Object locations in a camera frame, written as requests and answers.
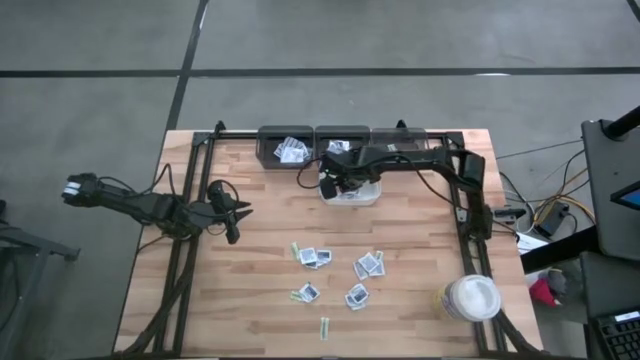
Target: wooden table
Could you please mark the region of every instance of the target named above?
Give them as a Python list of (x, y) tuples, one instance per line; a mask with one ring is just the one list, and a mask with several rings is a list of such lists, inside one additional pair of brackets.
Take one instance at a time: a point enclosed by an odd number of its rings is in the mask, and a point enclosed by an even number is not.
[[(181, 189), (193, 131), (167, 133), (160, 169), (171, 163)], [(464, 130), (467, 149), (487, 160), (486, 201), (504, 205), (498, 167), (487, 130)], [(201, 169), (202, 159), (197, 169)], [(200, 179), (196, 170), (196, 182)], [(444, 179), (426, 179), (448, 194)], [(264, 170), (253, 140), (218, 140), (209, 181), (233, 183), (254, 213), (240, 222), (240, 240), (203, 233), (196, 262), (183, 356), (469, 356), (477, 354), (469, 323), (440, 320), (433, 293), (464, 275), (452, 207), (415, 173), (385, 173), (382, 196), (369, 207), (329, 207), (317, 190), (296, 185), (296, 171)], [(302, 181), (317, 181), (306, 172)], [(192, 199), (198, 186), (193, 186)], [(157, 192), (169, 192), (165, 177)], [(143, 232), (141, 244), (159, 236)], [(290, 244), (330, 249), (333, 262), (317, 271), (294, 261)], [(541, 341), (518, 250), (512, 236), (488, 241), (493, 275), (504, 309), (538, 348)], [(170, 241), (146, 248), (135, 263), (116, 350), (126, 348), (157, 310), (165, 282)], [(345, 293), (358, 282), (352, 263), (382, 250), (387, 275), (370, 278), (366, 309), (353, 312)], [(311, 281), (320, 292), (312, 304), (289, 299)], [(329, 317), (329, 340), (320, 340), (320, 318)], [(167, 342), (173, 338), (170, 320)], [(487, 326), (486, 333), (491, 337)]]

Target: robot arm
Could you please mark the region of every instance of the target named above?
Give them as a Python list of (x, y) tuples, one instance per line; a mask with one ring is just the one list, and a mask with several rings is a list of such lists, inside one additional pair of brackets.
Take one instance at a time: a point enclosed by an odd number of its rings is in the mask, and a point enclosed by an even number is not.
[[(453, 166), (452, 157), (459, 159)], [(464, 191), (469, 203), (467, 234), (478, 239), (491, 238), (491, 209), (484, 203), (482, 186), (485, 160), (466, 150), (448, 150), (442, 147), (430, 150), (398, 151), (393, 144), (363, 146), (340, 154), (325, 152), (320, 172), (326, 176), (320, 181), (325, 199), (341, 192), (353, 191), (366, 181), (375, 183), (386, 171), (433, 170), (449, 183)]]
[(76, 207), (106, 207), (130, 215), (142, 225), (154, 224), (174, 239), (197, 236), (203, 229), (224, 224), (227, 240), (235, 244), (240, 237), (236, 226), (252, 210), (237, 211), (250, 204), (235, 201), (214, 181), (207, 189), (209, 203), (185, 204), (173, 194), (137, 193), (124, 187), (104, 183), (95, 174), (71, 175), (62, 193), (64, 202)]

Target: gray floor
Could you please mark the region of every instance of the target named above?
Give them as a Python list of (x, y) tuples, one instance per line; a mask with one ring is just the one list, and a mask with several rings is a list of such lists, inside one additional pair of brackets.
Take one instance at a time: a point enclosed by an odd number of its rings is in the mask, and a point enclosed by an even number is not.
[[(0, 0), (0, 70), (178, 69), (196, 7)], [(624, 0), (211, 0), (194, 68), (640, 66), (639, 34)], [(7, 220), (82, 248), (77, 263), (48, 266), (20, 359), (111, 350), (140, 227), (106, 210), (64, 206), (60, 192), (69, 174), (84, 171), (146, 187), (176, 81), (0, 79)], [(638, 105), (637, 94), (640, 75), (191, 79), (177, 126), (404, 119), (489, 128), (501, 155), (577, 139), (580, 122), (616, 118)], [(507, 158), (500, 169), (526, 196), (544, 197), (562, 174), (542, 180), (580, 148)], [(582, 167), (577, 161), (570, 174)], [(577, 198), (590, 204), (589, 190)], [(580, 355), (579, 314), (537, 310), (545, 348)]]

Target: clear plastic container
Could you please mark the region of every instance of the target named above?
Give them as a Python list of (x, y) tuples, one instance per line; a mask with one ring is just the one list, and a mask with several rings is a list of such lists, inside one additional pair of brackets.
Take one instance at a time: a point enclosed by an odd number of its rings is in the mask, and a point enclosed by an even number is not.
[[(325, 174), (319, 174), (318, 180), (322, 180), (325, 176)], [(366, 182), (357, 191), (357, 195), (338, 191), (338, 196), (333, 199), (325, 199), (322, 196), (322, 191), (318, 188), (318, 195), (325, 204), (331, 206), (369, 206), (373, 205), (382, 194), (382, 181), (373, 184)]]
[(434, 307), (442, 317), (480, 322), (496, 316), (502, 305), (493, 279), (467, 275), (436, 292)]
[(348, 141), (352, 149), (368, 145), (371, 141), (371, 129), (361, 125), (318, 126), (314, 136), (317, 157), (327, 150), (331, 140)]
[(262, 126), (258, 129), (256, 140), (256, 157), (265, 169), (299, 169), (306, 161), (299, 163), (282, 163), (274, 154), (278, 145), (287, 137), (302, 141), (314, 153), (313, 128), (311, 126)]
[(421, 128), (378, 128), (371, 130), (372, 144), (394, 144), (398, 150), (424, 150), (427, 132)]

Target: small card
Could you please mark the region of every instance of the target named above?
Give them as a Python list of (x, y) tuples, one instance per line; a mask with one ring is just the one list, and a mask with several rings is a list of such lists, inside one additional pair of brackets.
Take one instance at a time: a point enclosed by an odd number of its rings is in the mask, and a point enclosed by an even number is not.
[(367, 271), (362, 267), (362, 265), (360, 265), (359, 262), (354, 262), (353, 263), (353, 269), (356, 272), (356, 276), (358, 277), (358, 280), (362, 281), (366, 278), (369, 277), (369, 274), (367, 273)]
[(369, 298), (369, 293), (367, 292), (367, 288), (362, 284), (356, 284), (354, 287), (349, 290), (349, 296), (353, 299), (356, 304), (360, 304)]
[(299, 293), (302, 296), (302, 299), (307, 303), (312, 302), (318, 296), (320, 296), (320, 291), (318, 291), (318, 289), (313, 287), (313, 285), (311, 285), (310, 282), (304, 284), (302, 289), (300, 289)]
[(323, 266), (331, 262), (331, 250), (318, 250), (318, 266)]
[(371, 270), (369, 276), (375, 277), (386, 275), (387, 272), (384, 269), (384, 253), (382, 251), (376, 251), (376, 259), (378, 260), (378, 262), (380, 262), (380, 265)]
[(357, 311), (357, 310), (364, 309), (365, 307), (367, 307), (367, 304), (365, 302), (357, 304), (355, 302), (355, 300), (353, 300), (353, 298), (349, 294), (345, 295), (344, 299), (347, 302), (347, 306), (353, 311)]
[(376, 259), (373, 255), (371, 255), (371, 253), (367, 253), (367, 255), (358, 259), (358, 262), (360, 263), (360, 265), (362, 265), (362, 267), (368, 273), (371, 273), (373, 269), (375, 269), (376, 267), (378, 267), (378, 265), (380, 265), (380, 262), (378, 261), (378, 259)]
[(300, 250), (299, 255), (302, 265), (309, 265), (311, 263), (314, 263), (313, 266), (315, 266), (315, 263), (318, 262), (318, 255), (316, 254), (316, 249), (314, 248), (302, 249)]

